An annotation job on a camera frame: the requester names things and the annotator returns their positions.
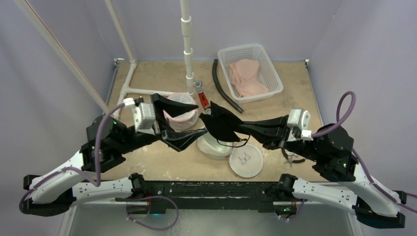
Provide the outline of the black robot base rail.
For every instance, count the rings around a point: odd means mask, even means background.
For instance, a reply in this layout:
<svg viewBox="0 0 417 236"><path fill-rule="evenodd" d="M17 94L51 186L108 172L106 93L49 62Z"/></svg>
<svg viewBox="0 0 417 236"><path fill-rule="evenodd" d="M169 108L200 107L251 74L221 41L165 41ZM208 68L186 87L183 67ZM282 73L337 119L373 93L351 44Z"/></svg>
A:
<svg viewBox="0 0 417 236"><path fill-rule="evenodd" d="M151 214L168 209L256 210L269 213L279 202L292 202L293 196L278 189L277 182L247 181L156 181L134 184L133 194L118 202L145 202Z"/></svg>

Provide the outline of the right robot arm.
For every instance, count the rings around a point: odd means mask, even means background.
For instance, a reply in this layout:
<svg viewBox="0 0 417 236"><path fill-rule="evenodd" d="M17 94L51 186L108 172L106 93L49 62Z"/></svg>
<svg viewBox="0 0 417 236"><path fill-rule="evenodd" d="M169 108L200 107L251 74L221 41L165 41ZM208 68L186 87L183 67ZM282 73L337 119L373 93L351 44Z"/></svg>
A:
<svg viewBox="0 0 417 236"><path fill-rule="evenodd" d="M344 210L376 229L401 229L405 215L400 207L407 201L403 191L382 186L353 152L354 140L335 124L308 129L310 113L295 109L289 115L263 121L245 121L239 129L269 150L284 149L311 160L324 179L344 187L335 189L282 174L271 188L280 199L313 200Z"/></svg>

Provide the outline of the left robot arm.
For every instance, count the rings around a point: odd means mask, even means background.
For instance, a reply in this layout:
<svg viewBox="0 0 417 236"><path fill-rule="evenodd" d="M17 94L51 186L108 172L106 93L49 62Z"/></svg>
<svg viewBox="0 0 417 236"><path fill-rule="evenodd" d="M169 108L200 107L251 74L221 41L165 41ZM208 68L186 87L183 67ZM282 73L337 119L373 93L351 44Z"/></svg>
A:
<svg viewBox="0 0 417 236"><path fill-rule="evenodd" d="M20 212L48 217L96 200L144 199L149 191L141 174L117 180L103 180L101 175L122 164L127 153L157 141L180 152L207 132L205 129L176 132L165 118L166 114L177 117L194 111L197 105L173 101L158 93L150 98L149 103L141 98L123 100L93 121L87 128L87 142L70 159L42 176L25 176ZM122 108L132 110L132 126L113 117L113 112Z"/></svg>

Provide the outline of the black bra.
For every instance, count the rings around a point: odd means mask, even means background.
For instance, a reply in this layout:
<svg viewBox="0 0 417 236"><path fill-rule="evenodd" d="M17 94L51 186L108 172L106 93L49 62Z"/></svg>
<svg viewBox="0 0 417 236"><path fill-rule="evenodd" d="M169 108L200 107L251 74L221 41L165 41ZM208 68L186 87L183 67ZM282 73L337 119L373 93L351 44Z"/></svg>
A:
<svg viewBox="0 0 417 236"><path fill-rule="evenodd" d="M211 114L200 114L207 131L218 143L237 143L234 147L242 147L247 144L251 135L240 126L244 124L238 116L228 109L210 102Z"/></svg>

